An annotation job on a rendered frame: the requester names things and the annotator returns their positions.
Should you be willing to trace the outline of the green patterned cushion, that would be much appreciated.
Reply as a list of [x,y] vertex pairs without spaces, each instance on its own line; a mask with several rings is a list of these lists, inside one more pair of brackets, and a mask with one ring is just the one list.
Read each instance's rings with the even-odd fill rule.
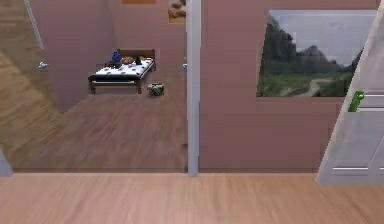
[[161,83],[152,83],[147,88],[150,97],[157,97],[164,94],[164,85]]

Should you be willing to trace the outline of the brown wooden bed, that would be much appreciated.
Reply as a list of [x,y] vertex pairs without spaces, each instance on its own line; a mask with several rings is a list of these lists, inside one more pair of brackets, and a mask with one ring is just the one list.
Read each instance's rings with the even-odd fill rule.
[[96,87],[106,85],[135,86],[137,93],[142,93],[146,74],[156,70],[156,52],[154,49],[118,49],[123,57],[141,58],[142,65],[107,62],[100,69],[88,76],[88,88],[91,94],[96,93]]

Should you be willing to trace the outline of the tan framed picture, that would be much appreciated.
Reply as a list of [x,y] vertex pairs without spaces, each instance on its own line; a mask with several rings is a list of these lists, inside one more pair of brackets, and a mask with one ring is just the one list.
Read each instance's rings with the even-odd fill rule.
[[168,20],[175,24],[185,22],[186,0],[168,0]]

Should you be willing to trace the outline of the orange framed picture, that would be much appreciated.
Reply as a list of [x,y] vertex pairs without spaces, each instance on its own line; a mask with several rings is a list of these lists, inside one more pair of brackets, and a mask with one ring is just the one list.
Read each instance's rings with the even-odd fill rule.
[[121,0],[122,4],[156,4],[156,0]]

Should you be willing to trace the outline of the landscape framed picture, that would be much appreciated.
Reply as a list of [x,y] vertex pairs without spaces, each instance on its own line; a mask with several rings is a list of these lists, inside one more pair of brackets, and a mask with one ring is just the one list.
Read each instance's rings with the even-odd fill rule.
[[271,10],[256,95],[343,97],[363,52],[374,10]]

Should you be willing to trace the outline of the green bottle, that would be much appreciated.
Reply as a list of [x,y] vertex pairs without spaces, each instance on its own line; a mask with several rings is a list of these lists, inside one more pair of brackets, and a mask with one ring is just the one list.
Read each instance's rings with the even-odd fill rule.
[[356,91],[353,94],[353,98],[352,98],[351,103],[349,105],[348,111],[349,112],[356,112],[359,105],[360,105],[360,102],[364,99],[364,97],[365,97],[365,94],[363,91]]

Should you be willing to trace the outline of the white shelf unit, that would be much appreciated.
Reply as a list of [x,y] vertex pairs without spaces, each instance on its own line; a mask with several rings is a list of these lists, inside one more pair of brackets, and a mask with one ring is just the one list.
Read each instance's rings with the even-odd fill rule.
[[[365,97],[356,112],[349,112],[356,91]],[[384,185],[384,0],[378,3],[316,182]]]

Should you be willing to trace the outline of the brown wooden room door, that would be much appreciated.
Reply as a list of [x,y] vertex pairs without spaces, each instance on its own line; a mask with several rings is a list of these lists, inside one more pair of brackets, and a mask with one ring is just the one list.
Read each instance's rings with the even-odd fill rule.
[[43,151],[62,123],[24,0],[0,0],[0,150],[12,167]]

